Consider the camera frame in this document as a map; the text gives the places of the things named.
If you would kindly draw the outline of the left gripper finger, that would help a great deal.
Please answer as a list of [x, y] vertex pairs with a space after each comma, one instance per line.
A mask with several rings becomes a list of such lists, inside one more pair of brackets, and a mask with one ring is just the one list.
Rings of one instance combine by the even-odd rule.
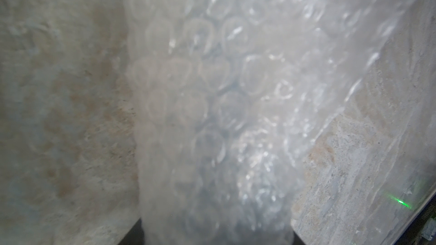
[[144, 230], [141, 219], [133, 225], [118, 245], [144, 245]]

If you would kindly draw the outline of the clear bubble wrap sheet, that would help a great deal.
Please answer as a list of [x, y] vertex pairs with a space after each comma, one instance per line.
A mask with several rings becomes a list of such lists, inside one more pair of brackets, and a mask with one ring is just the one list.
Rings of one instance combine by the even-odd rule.
[[303, 159], [415, 0], [124, 0], [147, 245], [283, 245]]

